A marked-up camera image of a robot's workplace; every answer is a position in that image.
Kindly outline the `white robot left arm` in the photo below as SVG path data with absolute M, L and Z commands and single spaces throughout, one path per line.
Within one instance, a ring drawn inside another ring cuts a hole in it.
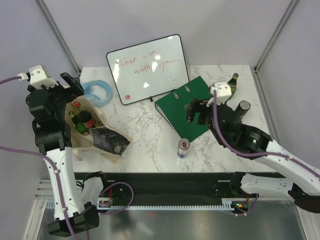
M 84 94 L 79 78 L 61 73 L 68 83 L 62 86 L 36 67 L 29 72 L 29 107 L 35 144 L 45 160 L 54 197 L 54 221 L 48 225 L 49 234 L 60 237 L 73 236 L 96 228 L 100 218 L 97 210 L 99 197 L 110 191 L 108 182 L 95 172 L 84 181 L 82 191 L 76 185 L 73 170 L 71 128 L 65 120 L 66 106 Z

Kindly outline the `small white whiteboard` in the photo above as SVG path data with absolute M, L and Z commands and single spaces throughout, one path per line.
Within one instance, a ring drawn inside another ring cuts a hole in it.
M 171 92 L 190 80 L 179 34 L 110 51 L 106 60 L 124 106 Z

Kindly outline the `aluminium frame post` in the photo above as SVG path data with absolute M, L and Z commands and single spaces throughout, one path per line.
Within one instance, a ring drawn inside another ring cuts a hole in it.
M 287 23 L 291 15 L 293 14 L 294 10 L 296 9 L 297 5 L 300 3 L 300 0 L 290 0 L 288 6 L 286 7 L 282 17 L 280 18 L 276 28 L 274 29 L 270 39 L 268 40 L 265 48 L 263 49 L 257 63 L 253 67 L 253 72 L 257 74 L 264 64 L 266 58 L 268 57 L 271 49 L 277 42 L 278 38 L 280 37 L 281 33 L 283 32 L 284 28 L 286 27 Z
M 45 21 L 47 22 L 52 34 L 56 38 L 59 46 L 61 47 L 64 55 L 66 56 L 68 62 L 72 66 L 73 70 L 76 72 L 78 76 L 81 75 L 81 68 L 79 67 L 78 63 L 76 62 L 72 52 L 70 51 L 70 48 L 65 41 L 61 31 L 59 30 L 58 25 L 56 24 L 49 8 L 47 7 L 44 0 L 34 0 L 35 4 L 39 8 L 39 11 L 41 12 L 42 16 L 44 17 Z

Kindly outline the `right aluminium frame post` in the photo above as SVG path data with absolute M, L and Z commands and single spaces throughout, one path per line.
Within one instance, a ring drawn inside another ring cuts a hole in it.
M 257 63 L 253 67 L 253 72 L 257 74 L 264 64 L 266 58 L 268 57 L 271 49 L 277 42 L 278 38 L 280 37 L 281 33 L 283 32 L 284 28 L 286 27 L 287 23 L 291 15 L 293 14 L 294 10 L 296 9 L 297 5 L 300 3 L 300 0 L 290 0 L 288 6 L 286 7 L 282 17 L 280 18 L 276 28 L 274 29 L 270 39 L 268 40 L 265 48 L 263 49 Z

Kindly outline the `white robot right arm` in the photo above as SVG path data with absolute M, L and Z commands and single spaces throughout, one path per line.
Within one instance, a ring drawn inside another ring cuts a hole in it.
M 227 104 L 217 105 L 208 99 L 194 98 L 185 105 L 186 121 L 206 125 L 216 141 L 239 157 L 266 165 L 282 177 L 263 177 L 235 172 L 229 191 L 235 197 L 276 196 L 293 201 L 299 208 L 320 212 L 320 171 L 285 150 L 263 130 L 244 124 L 245 110 L 232 109 Z

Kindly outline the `beige canvas tote bag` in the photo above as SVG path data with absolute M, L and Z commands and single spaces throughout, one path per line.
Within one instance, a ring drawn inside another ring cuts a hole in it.
M 95 120 L 101 123 L 101 126 L 92 128 L 88 134 L 79 133 L 73 126 L 69 112 L 76 112 L 73 104 L 67 103 L 65 108 L 65 121 L 70 125 L 71 143 L 73 153 L 76 158 L 80 159 L 79 152 L 95 152 L 110 162 L 116 163 L 121 158 L 124 151 L 132 142 L 133 138 L 123 131 L 107 123 L 105 113 L 95 107 L 88 99 L 83 96 L 75 99 L 85 110 L 88 110 Z

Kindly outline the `cola bottle red cap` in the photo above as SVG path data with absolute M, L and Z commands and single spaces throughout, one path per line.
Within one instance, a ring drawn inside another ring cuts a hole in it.
M 89 110 L 84 108 L 84 106 L 79 101 L 74 101 L 72 105 L 77 110 L 79 120 L 84 124 L 84 126 L 87 129 L 92 129 L 96 127 L 96 119 Z

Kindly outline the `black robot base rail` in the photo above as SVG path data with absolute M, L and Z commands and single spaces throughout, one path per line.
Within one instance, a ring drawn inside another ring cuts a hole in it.
M 116 206 L 204 206 L 220 205 L 223 199 L 254 199 L 262 193 L 247 194 L 239 184 L 231 187 L 232 172 L 78 172 L 76 180 L 101 177 L 103 187 L 112 183 L 102 197 L 112 197 Z

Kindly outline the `left aluminium frame post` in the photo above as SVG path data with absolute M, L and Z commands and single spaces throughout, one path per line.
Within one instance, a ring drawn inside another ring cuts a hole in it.
M 47 22 L 52 34 L 56 38 L 59 46 L 61 47 L 64 55 L 66 56 L 68 62 L 72 66 L 73 70 L 76 72 L 78 76 L 81 75 L 81 68 L 79 67 L 78 63 L 76 62 L 72 52 L 70 51 L 70 48 L 65 41 L 61 31 L 59 30 L 58 25 L 56 24 L 49 8 L 47 7 L 44 0 L 34 0 L 35 4 L 39 8 L 39 11 L 41 12 L 42 16 L 44 17 L 45 21 Z

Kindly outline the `black yellow label can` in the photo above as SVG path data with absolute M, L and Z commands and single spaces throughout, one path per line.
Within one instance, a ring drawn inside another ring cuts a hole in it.
M 236 114 L 239 120 L 242 120 L 246 113 L 250 110 L 251 104 L 247 100 L 242 100 L 239 102 L 237 108 L 236 108 Z

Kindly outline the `silver blue energy drink can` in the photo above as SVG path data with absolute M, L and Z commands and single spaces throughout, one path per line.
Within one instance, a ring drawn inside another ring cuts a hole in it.
M 177 156 L 180 159 L 184 159 L 187 157 L 188 154 L 188 150 L 190 148 L 190 142 L 188 139 L 186 138 L 182 138 L 179 142 L 178 142 L 178 148 L 177 148 Z

